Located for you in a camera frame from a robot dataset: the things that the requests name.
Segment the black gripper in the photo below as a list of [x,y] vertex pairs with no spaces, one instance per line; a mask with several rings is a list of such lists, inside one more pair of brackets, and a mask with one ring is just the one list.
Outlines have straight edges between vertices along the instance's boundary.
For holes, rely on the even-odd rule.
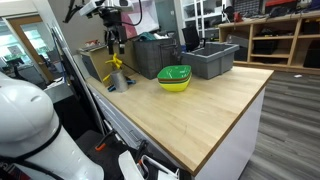
[[101,8],[99,16],[103,20],[103,25],[107,28],[104,39],[108,45],[109,54],[114,54],[114,41],[119,42],[119,52],[124,54],[127,35],[126,29],[121,22],[121,12],[114,8]]

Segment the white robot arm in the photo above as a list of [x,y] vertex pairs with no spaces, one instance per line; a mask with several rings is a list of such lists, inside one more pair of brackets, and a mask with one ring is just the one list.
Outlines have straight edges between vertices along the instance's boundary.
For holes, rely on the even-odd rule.
[[123,180],[117,161],[101,166],[72,137],[97,126],[88,115],[63,115],[37,85],[0,76],[0,156],[37,180]]

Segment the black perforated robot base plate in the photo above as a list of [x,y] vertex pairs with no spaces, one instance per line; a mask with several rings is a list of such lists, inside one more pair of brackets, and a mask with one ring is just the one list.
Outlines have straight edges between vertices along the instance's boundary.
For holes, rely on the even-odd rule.
[[94,163],[103,168],[104,180],[181,180],[181,170],[158,160],[145,149],[139,164],[134,160],[139,148],[134,149],[116,138],[101,151],[95,146],[104,136],[87,131],[76,140],[76,144]]

